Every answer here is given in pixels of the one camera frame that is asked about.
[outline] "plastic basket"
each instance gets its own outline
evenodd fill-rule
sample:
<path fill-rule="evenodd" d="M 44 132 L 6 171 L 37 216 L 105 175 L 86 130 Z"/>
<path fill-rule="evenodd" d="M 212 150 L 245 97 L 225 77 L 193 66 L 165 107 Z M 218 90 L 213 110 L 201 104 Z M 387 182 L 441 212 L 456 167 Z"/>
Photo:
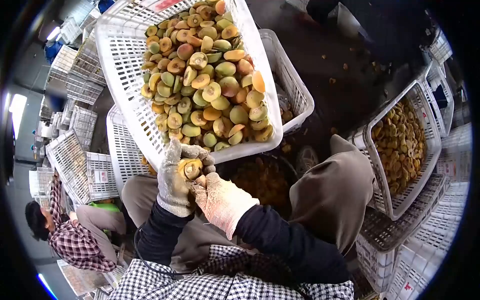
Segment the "plastic basket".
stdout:
<path fill-rule="evenodd" d="M 163 143 L 155 125 L 156 115 L 150 108 L 151 103 L 140 94 L 144 84 L 140 69 L 146 49 L 144 33 L 151 24 L 158 24 L 178 12 L 188 10 L 195 2 L 119 0 L 103 13 L 95 28 L 98 55 L 113 100 L 138 147 L 155 169 L 163 160 Z M 246 53 L 250 54 L 255 68 L 264 78 L 265 103 L 273 134 L 264 143 L 237 144 L 213 152 L 217 163 L 271 150 L 280 144 L 283 137 L 275 83 L 255 22 L 244 0 L 227 0 L 225 4 L 242 34 Z"/>
<path fill-rule="evenodd" d="M 70 73 L 85 80 L 93 81 L 102 87 L 107 86 L 102 67 L 98 59 L 98 52 L 95 44 L 95 34 L 90 34 L 83 42 L 78 54 L 73 61 Z"/>
<path fill-rule="evenodd" d="M 419 121 L 423 124 L 425 131 L 425 140 L 427 143 L 427 153 L 421 167 L 421 175 L 413 182 L 408 184 L 406 190 L 401 194 L 391 197 L 388 189 L 385 171 L 380 161 L 380 156 L 375 148 L 371 137 L 372 127 L 381 120 L 393 106 L 403 97 L 408 99 L 414 107 Z M 441 139 L 437 126 L 432 125 L 434 120 L 432 109 L 429 105 L 429 96 L 417 80 L 410 83 L 397 98 L 390 100 L 376 115 L 373 120 L 365 126 L 358 128 L 349 140 L 368 157 L 372 164 L 375 174 L 375 184 L 373 187 L 373 201 L 369 205 L 376 210 L 386 214 L 392 220 L 397 220 L 408 209 L 412 202 L 420 194 L 423 186 L 427 183 L 441 150 Z"/>
<path fill-rule="evenodd" d="M 453 54 L 452 48 L 445 37 L 444 32 L 437 28 L 436 31 L 436 39 L 432 43 L 432 45 L 428 48 L 432 57 L 438 62 L 440 66 L 440 71 L 442 72 L 442 76 L 446 78 L 444 62 Z"/>
<path fill-rule="evenodd" d="M 85 151 L 90 150 L 97 117 L 97 113 L 91 110 L 81 108 L 77 105 L 73 106 L 70 129 L 75 131 L 78 141 Z"/>
<path fill-rule="evenodd" d="M 355 246 L 360 270 L 367 277 L 373 290 L 377 293 L 386 291 L 393 273 L 395 249 L 380 253 L 360 234 L 357 235 Z"/>
<path fill-rule="evenodd" d="M 428 94 L 428 101 L 430 103 L 430 107 L 433 110 L 433 117 L 435 119 L 435 123 L 437 124 L 438 132 L 440 133 L 440 137 L 445 137 L 448 134 L 446 133 L 445 122 L 443 119 L 442 112 L 438 108 L 437 101 L 433 96 L 432 88 L 427 83 L 427 76 L 432 72 L 433 61 L 431 61 L 425 71 L 422 73 L 420 78 L 418 79 L 419 84 L 422 86 L 423 90 Z"/>
<path fill-rule="evenodd" d="M 307 12 L 307 4 L 310 0 L 286 0 L 287 3 L 302 12 Z"/>
<path fill-rule="evenodd" d="M 46 146 L 48 160 L 55 166 L 65 191 L 76 204 L 90 202 L 87 157 L 73 129 Z"/>
<path fill-rule="evenodd" d="M 36 168 L 36 171 L 28 171 L 28 183 L 32 198 L 50 196 L 53 174 L 54 172 L 50 168 Z"/>
<path fill-rule="evenodd" d="M 442 148 L 449 153 L 471 150 L 472 147 L 472 124 L 468 123 L 450 131 L 450 134 L 442 139 Z"/>
<path fill-rule="evenodd" d="M 282 44 L 275 32 L 270 29 L 258 31 L 270 63 L 272 72 L 276 75 L 277 84 L 287 93 L 292 112 L 296 116 L 283 125 L 283 134 L 301 127 L 302 123 L 313 113 L 315 102 L 297 71 L 288 59 Z"/>
<path fill-rule="evenodd" d="M 142 165 L 142 154 L 116 105 L 107 114 L 108 149 L 112 158 L 117 190 L 121 196 L 123 185 L 128 178 L 149 174 L 148 167 Z"/>
<path fill-rule="evenodd" d="M 60 34 L 66 44 L 71 44 L 82 31 L 74 18 L 68 17 L 60 26 Z"/>
<path fill-rule="evenodd" d="M 74 50 L 66 45 L 60 48 L 57 56 L 53 60 L 51 68 L 68 73 L 72 68 L 73 61 L 77 55 L 77 50 Z"/>
<path fill-rule="evenodd" d="M 413 300 L 435 275 L 450 248 L 461 220 L 468 183 L 452 183 L 420 227 L 400 247 L 388 300 Z"/>
<path fill-rule="evenodd" d="M 70 125 L 72 121 L 72 114 L 73 114 L 73 106 L 75 105 L 75 101 L 68 99 L 65 108 L 63 109 L 63 113 L 61 115 L 61 124 L 62 125 Z"/>
<path fill-rule="evenodd" d="M 108 285 L 108 281 L 101 272 L 79 269 L 61 259 L 57 260 L 57 264 L 76 296 L 93 292 L 99 287 Z"/>
<path fill-rule="evenodd" d="M 94 201 L 118 197 L 110 155 L 92 152 L 86 154 L 90 199 Z"/>
<path fill-rule="evenodd" d="M 45 104 L 45 96 L 42 98 L 42 102 L 40 104 L 40 113 L 38 114 L 41 119 L 50 119 L 52 117 L 53 112 L 50 108 Z"/>
<path fill-rule="evenodd" d="M 104 88 L 93 81 L 85 80 L 82 77 L 76 76 L 72 72 L 68 73 L 65 86 L 67 87 L 68 99 L 82 101 L 91 105 L 95 104 L 95 101 Z"/>
<path fill-rule="evenodd" d="M 69 14 L 69 17 L 75 19 L 77 24 L 81 24 L 82 21 L 89 15 L 89 13 L 95 8 L 96 0 L 77 0 L 76 5 L 73 7 Z"/>
<path fill-rule="evenodd" d="M 432 61 L 430 70 L 427 72 L 426 80 L 430 84 L 430 89 L 432 91 L 432 101 L 435 101 L 435 98 L 433 97 L 433 92 L 437 88 L 443 89 L 443 92 L 445 94 L 445 97 L 448 103 L 447 107 L 438 109 L 438 106 L 434 106 L 433 108 L 437 109 L 435 111 L 435 115 L 441 116 L 441 120 L 439 121 L 442 121 L 444 124 L 443 128 L 445 129 L 445 132 L 442 132 L 441 128 L 439 127 L 440 136 L 446 137 L 450 133 L 450 128 L 452 127 L 452 119 L 453 119 L 453 111 L 454 111 L 454 100 L 453 100 L 452 90 L 448 86 L 446 79 L 443 77 L 441 73 L 441 68 L 437 62 Z"/>
<path fill-rule="evenodd" d="M 80 24 L 80 30 L 84 30 L 85 27 L 87 27 L 91 22 L 95 21 L 101 16 L 100 10 L 98 10 L 98 7 L 94 7 L 87 15 L 87 17 L 82 21 Z"/>
<path fill-rule="evenodd" d="M 471 123 L 450 131 L 442 139 L 442 152 L 437 162 L 437 172 L 445 174 L 451 181 L 467 182 L 472 167 Z"/>
<path fill-rule="evenodd" d="M 58 79 L 65 83 L 67 82 L 67 75 L 72 68 L 76 55 L 77 51 L 66 45 L 63 45 L 60 48 L 60 51 L 57 53 L 57 56 L 53 60 L 50 70 L 48 71 L 47 80 L 45 81 L 45 88 L 52 79 Z"/>
<path fill-rule="evenodd" d="M 103 275 L 113 288 L 117 288 L 118 283 L 120 283 L 120 280 L 123 277 L 123 274 L 125 274 L 125 272 L 127 271 L 127 269 L 128 264 L 124 260 L 119 260 L 119 264 L 117 265 L 115 270 L 108 273 L 103 273 Z"/>
<path fill-rule="evenodd" d="M 439 199 L 445 195 L 445 179 L 443 174 L 432 174 L 418 197 L 397 221 L 367 207 L 360 235 L 378 252 L 392 251 L 430 215 Z"/>
<path fill-rule="evenodd" d="M 437 172 L 445 174 L 451 181 L 468 182 L 472 167 L 472 152 L 442 152 L 438 157 Z"/>

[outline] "plaid shirt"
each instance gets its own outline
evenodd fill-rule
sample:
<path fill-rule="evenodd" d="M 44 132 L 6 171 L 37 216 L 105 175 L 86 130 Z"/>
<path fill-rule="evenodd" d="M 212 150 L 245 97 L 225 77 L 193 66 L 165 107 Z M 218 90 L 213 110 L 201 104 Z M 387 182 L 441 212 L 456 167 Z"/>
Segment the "plaid shirt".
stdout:
<path fill-rule="evenodd" d="M 71 220 L 62 223 L 60 211 L 61 182 L 55 176 L 52 182 L 50 213 L 55 230 L 48 235 L 48 244 L 70 265 L 79 269 L 110 272 L 116 263 L 107 259 L 95 238 L 82 225 L 75 226 Z"/>
<path fill-rule="evenodd" d="M 167 266 L 148 262 L 155 270 L 173 272 Z M 300 284 L 295 288 L 272 283 L 282 276 L 281 260 L 264 254 L 250 255 L 244 249 L 212 245 L 208 260 L 183 279 L 150 271 L 134 259 L 109 300 L 153 299 L 353 299 L 353 283 Z"/>

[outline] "red label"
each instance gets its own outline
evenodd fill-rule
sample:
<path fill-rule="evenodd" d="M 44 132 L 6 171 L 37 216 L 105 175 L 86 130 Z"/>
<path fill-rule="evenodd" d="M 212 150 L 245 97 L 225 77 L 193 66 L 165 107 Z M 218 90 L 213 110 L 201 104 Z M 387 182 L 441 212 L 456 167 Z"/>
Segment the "red label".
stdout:
<path fill-rule="evenodd" d="M 154 10 L 156 12 L 161 12 L 166 8 L 169 8 L 172 5 L 175 5 L 177 3 L 181 2 L 181 0 L 164 0 L 164 1 L 159 1 L 157 4 L 154 6 Z"/>

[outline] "cotton work glove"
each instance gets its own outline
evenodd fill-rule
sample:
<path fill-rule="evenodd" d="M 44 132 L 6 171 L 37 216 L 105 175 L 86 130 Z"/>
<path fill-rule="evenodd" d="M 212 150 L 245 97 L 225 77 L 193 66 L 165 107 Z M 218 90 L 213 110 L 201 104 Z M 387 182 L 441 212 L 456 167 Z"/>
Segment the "cotton work glove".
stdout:
<path fill-rule="evenodd" d="M 204 174 L 215 172 L 214 159 L 208 151 L 196 145 L 180 144 L 176 138 L 170 140 L 170 145 L 165 153 L 165 159 L 158 170 L 158 204 L 180 217 L 186 217 L 195 210 L 195 202 L 190 201 L 188 195 L 192 182 L 185 180 L 178 173 L 180 157 L 198 158 L 202 161 Z"/>
<path fill-rule="evenodd" d="M 217 173 L 206 176 L 206 188 L 201 184 L 192 186 L 195 201 L 207 220 L 227 234 L 229 240 L 240 218 L 260 202 L 233 182 L 225 181 Z"/>

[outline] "black hair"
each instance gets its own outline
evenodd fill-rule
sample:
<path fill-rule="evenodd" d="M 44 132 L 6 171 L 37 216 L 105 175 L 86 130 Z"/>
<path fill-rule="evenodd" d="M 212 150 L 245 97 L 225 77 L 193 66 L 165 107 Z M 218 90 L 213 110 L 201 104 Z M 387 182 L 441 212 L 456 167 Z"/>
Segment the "black hair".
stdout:
<path fill-rule="evenodd" d="M 33 237 L 36 240 L 47 240 L 50 231 L 45 228 L 47 218 L 42 214 L 40 205 L 36 201 L 27 203 L 25 206 L 25 217 L 27 224 L 33 232 Z"/>

